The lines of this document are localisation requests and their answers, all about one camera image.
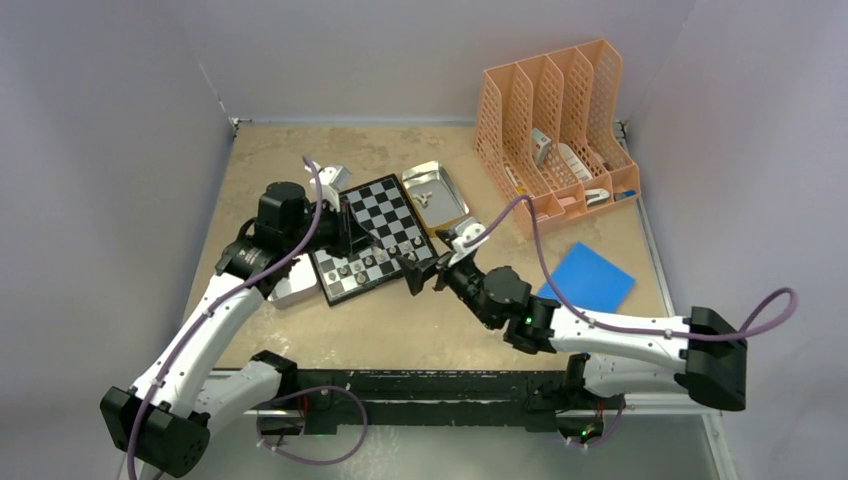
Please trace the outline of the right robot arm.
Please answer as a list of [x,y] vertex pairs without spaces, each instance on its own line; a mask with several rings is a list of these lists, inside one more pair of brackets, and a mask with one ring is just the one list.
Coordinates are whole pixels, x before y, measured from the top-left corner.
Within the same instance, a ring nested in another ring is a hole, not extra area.
[[514,349],[569,354],[561,381],[564,399],[584,407],[596,398],[631,392],[684,392],[723,411],[746,407],[748,344],[719,313],[694,307],[684,316],[639,317],[568,308],[541,298],[509,266],[482,272],[474,249],[460,236],[442,238],[453,249],[439,257],[397,261],[412,295],[434,279],[449,289],[487,329],[500,330]]

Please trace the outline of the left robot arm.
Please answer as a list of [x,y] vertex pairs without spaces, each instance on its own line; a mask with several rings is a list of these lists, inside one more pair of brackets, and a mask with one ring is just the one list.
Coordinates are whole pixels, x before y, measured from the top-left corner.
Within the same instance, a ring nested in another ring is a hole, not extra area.
[[256,217],[219,259],[207,289],[178,335],[130,387],[110,388],[100,402],[131,479],[180,478],[212,436],[254,406],[284,409],[313,393],[298,367],[269,351],[255,355],[229,381],[205,388],[226,346],[292,270],[296,257],[323,250],[351,257],[378,242],[347,201],[311,202],[296,183],[270,184]]

